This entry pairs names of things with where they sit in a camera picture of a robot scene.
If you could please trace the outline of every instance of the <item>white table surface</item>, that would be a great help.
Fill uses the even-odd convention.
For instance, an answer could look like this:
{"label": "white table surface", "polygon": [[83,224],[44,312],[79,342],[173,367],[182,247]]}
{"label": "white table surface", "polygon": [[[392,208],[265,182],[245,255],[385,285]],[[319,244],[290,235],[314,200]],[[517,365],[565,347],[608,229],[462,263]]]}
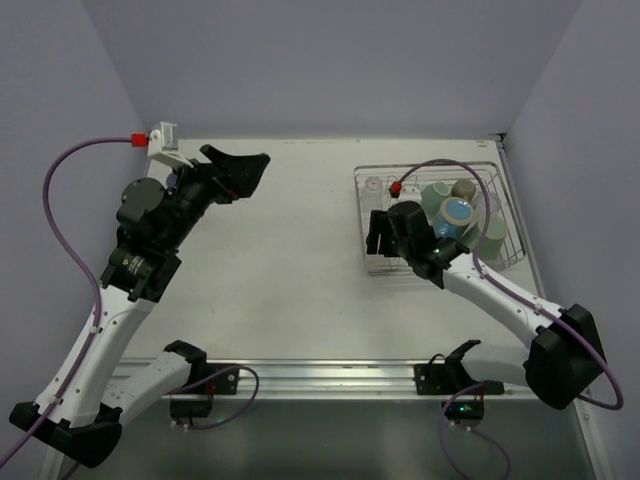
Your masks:
{"label": "white table surface", "polygon": [[[500,163],[490,141],[184,140],[272,160],[254,196],[213,205],[183,243],[183,263],[125,352],[151,358],[180,339],[218,359],[416,359],[472,338],[516,344],[480,309],[426,282],[370,278],[353,170],[435,157]],[[149,175],[166,178],[155,162]],[[504,275],[535,291],[529,262]]]}

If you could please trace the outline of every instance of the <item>green cup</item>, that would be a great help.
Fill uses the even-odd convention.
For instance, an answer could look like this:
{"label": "green cup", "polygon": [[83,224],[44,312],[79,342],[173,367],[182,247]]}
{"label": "green cup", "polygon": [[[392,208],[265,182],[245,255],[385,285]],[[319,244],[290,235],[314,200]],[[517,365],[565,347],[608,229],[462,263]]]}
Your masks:
{"label": "green cup", "polygon": [[428,217],[434,217],[440,210],[440,205],[451,196],[451,188],[444,182],[435,182],[422,190],[422,209]]}
{"label": "green cup", "polygon": [[[471,227],[469,227],[465,234],[460,238],[460,242],[469,247],[471,250],[476,248],[478,242],[480,241],[480,233],[482,233],[482,228],[484,227],[484,219],[485,215],[482,214],[480,216],[480,219]],[[507,233],[509,233],[507,222],[505,222],[500,215],[495,213],[491,214],[489,216],[489,228],[487,230],[487,236],[480,246],[478,257],[480,257],[480,259],[484,260],[485,262],[495,262],[499,260],[500,249],[504,244],[504,239],[507,237]]]}

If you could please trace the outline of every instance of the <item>black mount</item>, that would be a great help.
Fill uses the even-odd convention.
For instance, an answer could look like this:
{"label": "black mount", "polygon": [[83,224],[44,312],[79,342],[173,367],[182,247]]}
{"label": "black mount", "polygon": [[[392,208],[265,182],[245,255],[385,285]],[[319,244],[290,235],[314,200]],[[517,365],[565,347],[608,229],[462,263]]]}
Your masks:
{"label": "black mount", "polygon": [[265,154],[234,156],[203,145],[211,163],[191,160],[174,169],[165,189],[142,178],[127,186],[116,218],[117,246],[100,280],[129,292],[129,300],[158,302],[180,266],[178,247],[212,203],[230,204],[255,191],[269,164]]}
{"label": "black mount", "polygon": [[444,288],[442,272],[451,261],[469,253],[469,249],[452,238],[437,238],[420,204],[400,202],[387,212],[371,212],[366,239],[368,255],[402,257],[413,272]]}
{"label": "black mount", "polygon": [[[560,319],[578,332],[606,361],[593,315],[575,304]],[[540,328],[524,363],[525,378],[533,392],[547,405],[566,408],[601,373],[593,357],[557,324]]]}
{"label": "black mount", "polygon": [[[478,345],[480,340],[469,340],[445,358],[444,363],[419,363],[413,366],[414,381],[418,395],[454,395],[476,382],[462,366],[464,354]],[[502,395],[504,385],[500,382],[486,382],[486,395]]]}

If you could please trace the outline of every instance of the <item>gray wall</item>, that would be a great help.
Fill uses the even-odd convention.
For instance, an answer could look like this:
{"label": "gray wall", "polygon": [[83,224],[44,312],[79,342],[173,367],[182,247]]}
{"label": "gray wall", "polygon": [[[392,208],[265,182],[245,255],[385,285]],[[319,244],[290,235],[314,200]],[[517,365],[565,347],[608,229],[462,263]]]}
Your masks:
{"label": "gray wall", "polygon": [[622,381],[624,413],[598,413],[617,478],[640,467],[639,25],[638,2],[585,0],[508,136],[548,293],[592,310]]}
{"label": "gray wall", "polygon": [[[86,280],[50,234],[41,206],[46,169],[79,141],[141,128],[82,5],[73,0],[0,2],[0,450],[20,431],[14,403],[46,386],[91,305]],[[52,207],[70,242],[96,274],[115,244],[121,188],[139,172],[142,152],[95,147],[61,167]],[[0,472],[34,478],[44,452],[37,441]]]}
{"label": "gray wall", "polygon": [[84,0],[141,117],[191,135],[506,131],[580,0]]}

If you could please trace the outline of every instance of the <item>wire basket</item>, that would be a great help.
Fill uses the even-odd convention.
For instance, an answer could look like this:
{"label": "wire basket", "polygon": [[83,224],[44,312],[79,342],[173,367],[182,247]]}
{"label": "wire basket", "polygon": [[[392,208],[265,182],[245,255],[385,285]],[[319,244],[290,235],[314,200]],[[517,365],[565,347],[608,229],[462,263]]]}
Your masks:
{"label": "wire basket", "polygon": [[[509,268],[525,257],[522,242],[521,227],[513,210],[513,203],[507,193],[507,187],[498,169],[492,162],[465,162],[473,168],[482,178],[489,192],[493,192],[500,198],[502,208],[500,215],[507,224],[508,233],[500,250],[500,256],[492,262],[485,262],[494,270]],[[382,255],[367,255],[365,239],[369,233],[370,212],[365,211],[360,192],[369,177],[382,179],[382,209],[387,210],[392,205],[389,195],[391,184],[399,180],[410,168],[415,165],[365,165],[356,167],[354,171],[358,218],[360,220],[360,233],[364,265],[370,275],[414,275],[411,268],[401,258],[385,258]],[[402,185],[404,187],[416,187],[422,191],[427,185],[434,182],[444,182],[449,187],[461,179],[469,179],[476,184],[476,190],[480,192],[478,182],[466,170],[456,166],[423,167],[409,176]]]}

